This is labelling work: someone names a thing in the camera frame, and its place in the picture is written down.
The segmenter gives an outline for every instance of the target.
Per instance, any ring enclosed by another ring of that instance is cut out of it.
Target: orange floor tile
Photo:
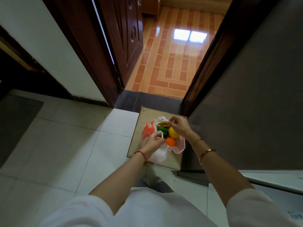
[[[224,15],[162,7],[143,17],[143,51],[127,90],[183,99]]]

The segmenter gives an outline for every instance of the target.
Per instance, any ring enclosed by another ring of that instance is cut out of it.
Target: lemon
[[[172,127],[169,128],[169,136],[172,137],[173,139],[179,138],[179,135],[175,132],[175,130]]]

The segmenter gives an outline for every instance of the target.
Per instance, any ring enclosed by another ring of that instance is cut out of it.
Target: white plastic bag
[[[164,116],[161,116],[157,119],[155,119],[152,122],[149,122],[145,125],[142,131],[142,137],[141,137],[141,147],[144,147],[147,138],[153,134],[153,133],[161,133],[161,136],[163,137],[162,131],[157,131],[157,125],[161,122],[167,122],[168,119],[166,119]],[[154,152],[151,157],[149,158],[149,162],[154,164],[160,164],[163,161],[166,160],[167,154],[171,151],[174,151],[175,153],[179,154],[185,149],[185,139],[182,136],[179,136],[179,138],[176,139],[176,146],[170,147],[167,144],[162,144],[161,147]]]

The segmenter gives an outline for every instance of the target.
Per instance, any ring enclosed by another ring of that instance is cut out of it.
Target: gray floor mat
[[[42,106],[43,102],[10,94],[0,101],[0,168]]]

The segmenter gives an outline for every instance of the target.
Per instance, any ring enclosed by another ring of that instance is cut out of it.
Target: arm
[[[179,135],[189,141],[198,158],[210,149],[206,142],[199,140],[200,136],[191,130],[186,119],[174,116],[170,119],[169,123]],[[208,152],[203,156],[200,163],[225,207],[229,199],[241,190],[254,189],[252,184],[239,171],[233,168],[216,152]]]
[[[160,133],[151,135],[140,149],[147,159],[165,142]],[[127,199],[131,187],[135,184],[145,162],[142,153],[137,152],[129,161],[97,185],[89,195],[101,198],[115,215]]]

